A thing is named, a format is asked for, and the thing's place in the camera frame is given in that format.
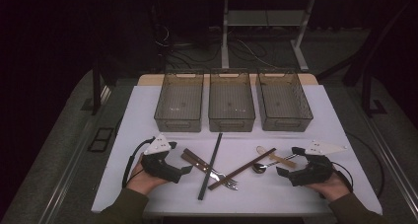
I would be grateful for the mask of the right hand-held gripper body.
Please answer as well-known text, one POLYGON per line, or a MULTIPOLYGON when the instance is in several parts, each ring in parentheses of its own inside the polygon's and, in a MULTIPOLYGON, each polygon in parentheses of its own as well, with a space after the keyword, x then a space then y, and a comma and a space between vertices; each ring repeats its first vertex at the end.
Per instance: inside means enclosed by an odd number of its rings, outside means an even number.
POLYGON ((327 181, 333 173, 333 165, 327 156, 347 150, 344 146, 316 140, 304 149, 306 155, 303 157, 307 159, 308 164, 302 170, 289 172, 288 179, 294 187, 327 181))

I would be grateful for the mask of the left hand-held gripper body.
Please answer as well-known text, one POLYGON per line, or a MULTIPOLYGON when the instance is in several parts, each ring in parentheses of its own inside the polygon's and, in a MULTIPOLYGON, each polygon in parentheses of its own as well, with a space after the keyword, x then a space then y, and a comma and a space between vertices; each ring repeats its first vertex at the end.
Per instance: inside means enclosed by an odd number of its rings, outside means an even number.
POLYGON ((160 133, 144 151, 141 164, 149 175, 177 184, 181 178, 180 169, 166 162, 171 150, 166 136, 160 133))

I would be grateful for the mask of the wooden spoon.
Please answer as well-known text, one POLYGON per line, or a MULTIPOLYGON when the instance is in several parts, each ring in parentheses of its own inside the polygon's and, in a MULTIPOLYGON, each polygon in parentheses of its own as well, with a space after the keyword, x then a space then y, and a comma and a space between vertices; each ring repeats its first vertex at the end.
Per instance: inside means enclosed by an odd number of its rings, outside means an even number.
MULTIPOLYGON (((256 147, 256 152, 259 155, 263 155, 267 152, 267 150, 265 148, 263 148, 262 146, 257 146, 256 147)), ((268 155, 268 158, 270 160, 275 161, 276 163, 281 163, 281 164, 283 164, 287 167, 290 167, 290 168, 295 168, 297 166, 297 164, 292 161, 292 158, 294 158, 294 155, 290 155, 288 157, 282 158, 282 157, 277 156, 274 152, 272 152, 268 155)))

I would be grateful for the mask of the metal spoon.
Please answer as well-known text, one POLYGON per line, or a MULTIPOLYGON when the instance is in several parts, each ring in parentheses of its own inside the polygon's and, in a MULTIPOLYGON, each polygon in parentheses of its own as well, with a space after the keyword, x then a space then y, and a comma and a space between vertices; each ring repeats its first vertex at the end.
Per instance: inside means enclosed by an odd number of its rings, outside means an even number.
POLYGON ((263 174, 269 167, 271 167, 273 165, 277 165, 277 164, 281 164, 281 163, 276 163, 275 161, 273 161, 272 163, 267 164, 267 165, 255 163, 252 166, 252 169, 258 174, 263 174))

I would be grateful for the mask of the smoky clear plastic bin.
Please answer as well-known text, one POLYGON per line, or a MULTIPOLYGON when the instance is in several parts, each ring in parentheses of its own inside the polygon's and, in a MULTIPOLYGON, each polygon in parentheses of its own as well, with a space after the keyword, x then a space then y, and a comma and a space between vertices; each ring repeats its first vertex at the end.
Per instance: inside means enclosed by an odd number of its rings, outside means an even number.
POLYGON ((264 131, 304 132, 314 119, 298 74, 291 69, 259 69, 256 92, 264 131))
POLYGON ((249 73, 219 68, 210 72, 209 129, 212 132, 251 132, 255 110, 249 73))
POLYGON ((204 74, 200 70, 168 71, 154 120, 161 132, 200 132, 204 74))

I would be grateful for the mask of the person's left hand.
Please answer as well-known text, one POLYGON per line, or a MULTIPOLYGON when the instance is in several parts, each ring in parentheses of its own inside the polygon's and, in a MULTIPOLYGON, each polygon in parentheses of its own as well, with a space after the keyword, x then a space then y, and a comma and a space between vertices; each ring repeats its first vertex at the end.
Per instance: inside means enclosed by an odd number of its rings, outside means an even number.
POLYGON ((126 187, 144 195, 148 195, 154 188, 166 184, 167 181, 146 173, 143 170, 141 161, 142 158, 139 158, 135 167, 132 169, 126 187))

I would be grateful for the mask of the person's right hand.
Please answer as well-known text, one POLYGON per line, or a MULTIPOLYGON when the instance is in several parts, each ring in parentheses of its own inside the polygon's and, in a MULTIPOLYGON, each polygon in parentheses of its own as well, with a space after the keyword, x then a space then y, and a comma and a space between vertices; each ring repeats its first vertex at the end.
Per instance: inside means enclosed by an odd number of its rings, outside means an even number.
POLYGON ((322 194, 329 202, 335 201, 344 195, 350 193, 348 187, 344 184, 343 180, 336 174, 333 174, 324 183, 316 183, 307 185, 308 188, 315 190, 322 194))

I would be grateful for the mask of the black metal stand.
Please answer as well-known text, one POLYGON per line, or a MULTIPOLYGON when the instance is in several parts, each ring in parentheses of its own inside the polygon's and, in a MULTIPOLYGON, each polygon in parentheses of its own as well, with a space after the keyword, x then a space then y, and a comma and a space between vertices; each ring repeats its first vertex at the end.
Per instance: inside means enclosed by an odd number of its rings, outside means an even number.
POLYGON ((371 62, 397 20, 412 3, 413 0, 404 0, 397 4, 394 2, 388 3, 386 5, 386 16, 382 17, 373 25, 364 44, 348 58, 316 74, 316 79, 318 81, 324 80, 347 67, 347 72, 342 79, 345 86, 354 87, 362 79, 361 109, 369 117, 372 117, 376 113, 383 113, 383 106, 381 104, 376 104, 375 109, 371 108, 373 72, 371 62))
POLYGON ((98 56, 93 62, 93 110, 92 115, 95 115, 102 105, 102 91, 104 86, 114 84, 112 76, 112 68, 110 66, 110 57, 98 56))

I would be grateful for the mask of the metal floor rail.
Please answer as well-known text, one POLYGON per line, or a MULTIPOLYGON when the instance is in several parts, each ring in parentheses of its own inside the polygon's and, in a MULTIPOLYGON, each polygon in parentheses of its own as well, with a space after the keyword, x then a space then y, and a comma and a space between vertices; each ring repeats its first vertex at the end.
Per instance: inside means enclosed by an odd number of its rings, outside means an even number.
POLYGON ((108 86, 99 88, 97 94, 82 87, 76 87, 71 93, 37 157, 41 176, 45 178, 43 186, 48 187, 48 190, 35 224, 52 224, 76 176, 88 140, 101 117, 94 110, 94 97, 98 96, 101 104, 106 103, 110 94, 111 89, 108 86))
POLYGON ((418 187, 415 187, 401 168, 399 160, 391 151, 389 143, 385 140, 383 132, 378 128, 376 121, 367 115, 360 105, 360 99, 353 93, 350 93, 350 99, 356 104, 355 108, 361 115, 369 131, 371 132, 376 144, 377 150, 387 166, 394 182, 399 188, 403 199, 412 212, 414 218, 418 221, 418 187))

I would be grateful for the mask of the white metal desk frame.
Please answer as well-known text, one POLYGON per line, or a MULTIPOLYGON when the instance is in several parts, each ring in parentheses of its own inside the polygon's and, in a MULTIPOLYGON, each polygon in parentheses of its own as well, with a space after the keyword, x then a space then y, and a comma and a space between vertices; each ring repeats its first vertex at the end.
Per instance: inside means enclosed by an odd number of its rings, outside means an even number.
POLYGON ((304 8, 295 10, 236 10, 230 6, 230 0, 224 0, 221 41, 221 65, 230 67, 228 33, 229 27, 297 27, 298 34, 290 40, 293 53, 302 71, 309 66, 301 50, 301 44, 310 21, 315 0, 308 0, 304 8))

